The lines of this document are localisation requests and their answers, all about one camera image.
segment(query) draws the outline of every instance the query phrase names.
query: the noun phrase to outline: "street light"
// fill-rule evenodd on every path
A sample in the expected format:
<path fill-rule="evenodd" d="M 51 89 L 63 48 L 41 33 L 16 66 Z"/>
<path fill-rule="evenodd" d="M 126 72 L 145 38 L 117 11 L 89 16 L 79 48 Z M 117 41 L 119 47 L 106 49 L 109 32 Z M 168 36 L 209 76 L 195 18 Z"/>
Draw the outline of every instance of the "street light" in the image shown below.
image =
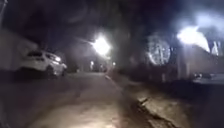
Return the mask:
<path fill-rule="evenodd" d="M 101 56 L 106 56 L 111 50 L 111 46 L 108 44 L 106 38 L 103 35 L 99 35 L 95 42 L 92 43 L 92 46 Z"/>
<path fill-rule="evenodd" d="M 190 26 L 182 29 L 178 34 L 177 38 L 185 44 L 195 44 L 207 52 L 209 52 L 209 46 L 207 39 L 203 35 L 203 33 L 198 31 L 198 27 L 196 26 Z"/>

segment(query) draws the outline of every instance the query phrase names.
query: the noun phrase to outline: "sidewalk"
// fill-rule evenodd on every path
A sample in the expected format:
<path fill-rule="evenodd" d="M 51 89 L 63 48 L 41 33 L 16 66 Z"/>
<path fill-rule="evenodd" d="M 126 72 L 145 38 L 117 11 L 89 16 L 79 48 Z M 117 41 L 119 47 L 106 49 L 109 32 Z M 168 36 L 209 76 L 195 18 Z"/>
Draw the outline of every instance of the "sidewalk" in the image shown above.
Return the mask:
<path fill-rule="evenodd" d="M 150 113 L 148 121 L 154 128 L 190 128 L 186 110 L 189 105 L 167 96 L 152 85 L 132 82 L 127 77 L 110 73 L 110 77 L 137 99 Z"/>

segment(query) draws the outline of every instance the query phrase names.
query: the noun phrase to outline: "asphalt road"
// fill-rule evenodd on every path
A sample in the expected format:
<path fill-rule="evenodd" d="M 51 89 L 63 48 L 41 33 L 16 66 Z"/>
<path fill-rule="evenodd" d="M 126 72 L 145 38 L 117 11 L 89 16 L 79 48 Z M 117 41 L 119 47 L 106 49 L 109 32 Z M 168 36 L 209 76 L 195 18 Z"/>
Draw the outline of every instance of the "asphalt road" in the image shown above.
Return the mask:
<path fill-rule="evenodd" d="M 11 128 L 148 128 L 136 102 L 104 74 L 4 84 L 1 111 Z"/>

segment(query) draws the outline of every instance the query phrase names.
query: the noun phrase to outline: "building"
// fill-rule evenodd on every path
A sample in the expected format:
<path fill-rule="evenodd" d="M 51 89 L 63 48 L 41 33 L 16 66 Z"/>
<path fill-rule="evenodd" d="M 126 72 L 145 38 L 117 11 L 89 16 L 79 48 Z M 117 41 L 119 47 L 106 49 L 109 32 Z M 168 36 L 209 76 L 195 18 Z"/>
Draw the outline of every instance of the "building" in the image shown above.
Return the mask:
<path fill-rule="evenodd" d="M 15 71 L 23 57 L 38 48 L 37 44 L 9 30 L 0 30 L 0 70 Z"/>

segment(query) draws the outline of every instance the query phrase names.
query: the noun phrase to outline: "white car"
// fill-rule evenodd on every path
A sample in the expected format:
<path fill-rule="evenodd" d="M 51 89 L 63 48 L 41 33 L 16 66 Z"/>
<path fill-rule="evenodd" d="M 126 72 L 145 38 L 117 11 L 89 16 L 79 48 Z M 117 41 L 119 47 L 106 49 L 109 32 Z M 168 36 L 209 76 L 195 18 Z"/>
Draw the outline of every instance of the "white car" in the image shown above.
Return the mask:
<path fill-rule="evenodd" d="M 20 68 L 44 71 L 48 75 L 64 75 L 67 66 L 62 63 L 60 57 L 52 53 L 32 51 L 23 59 Z"/>

